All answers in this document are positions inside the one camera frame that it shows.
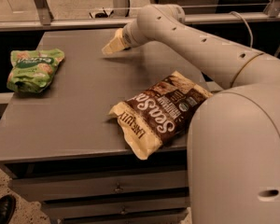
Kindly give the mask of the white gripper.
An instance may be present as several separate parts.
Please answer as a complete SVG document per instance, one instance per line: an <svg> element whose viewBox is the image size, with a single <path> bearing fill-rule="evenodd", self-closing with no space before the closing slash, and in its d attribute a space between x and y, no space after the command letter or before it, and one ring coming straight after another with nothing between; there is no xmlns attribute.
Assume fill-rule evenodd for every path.
<svg viewBox="0 0 280 224"><path fill-rule="evenodd" d="M147 26L138 19L124 26L122 36L124 42L131 48L142 46L150 41L147 36Z"/></svg>

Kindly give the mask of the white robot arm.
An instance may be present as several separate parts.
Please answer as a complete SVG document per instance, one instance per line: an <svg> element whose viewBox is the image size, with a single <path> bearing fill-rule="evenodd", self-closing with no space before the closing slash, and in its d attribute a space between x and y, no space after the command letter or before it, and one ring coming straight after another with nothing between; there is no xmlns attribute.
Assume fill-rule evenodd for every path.
<svg viewBox="0 0 280 224"><path fill-rule="evenodd" d="M188 27L181 7L148 5L128 23L132 47L167 45L222 91L189 126L193 224L280 224L280 60Z"/></svg>

